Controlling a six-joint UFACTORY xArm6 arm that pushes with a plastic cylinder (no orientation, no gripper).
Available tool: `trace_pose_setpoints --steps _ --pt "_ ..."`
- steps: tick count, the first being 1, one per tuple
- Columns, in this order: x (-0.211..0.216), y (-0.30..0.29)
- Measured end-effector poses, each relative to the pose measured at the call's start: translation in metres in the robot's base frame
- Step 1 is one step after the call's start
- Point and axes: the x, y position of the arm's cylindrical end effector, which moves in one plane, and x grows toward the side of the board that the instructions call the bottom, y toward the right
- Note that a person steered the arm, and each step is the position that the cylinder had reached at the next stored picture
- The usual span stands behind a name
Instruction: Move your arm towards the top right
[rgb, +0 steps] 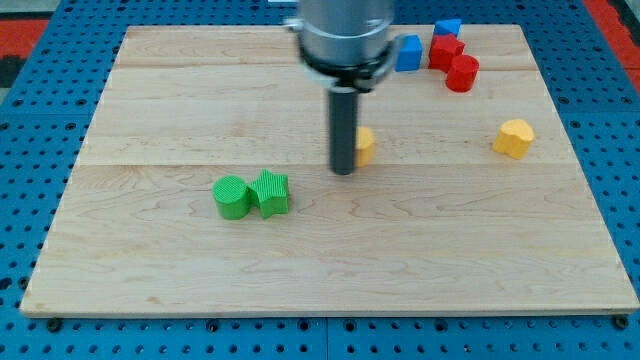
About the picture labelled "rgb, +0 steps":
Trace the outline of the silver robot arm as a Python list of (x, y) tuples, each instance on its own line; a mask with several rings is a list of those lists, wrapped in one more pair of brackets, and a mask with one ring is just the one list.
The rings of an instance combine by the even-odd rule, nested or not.
[(407, 36), (390, 35), (391, 0), (299, 0), (284, 20), (305, 74), (338, 93), (368, 93), (395, 67)]

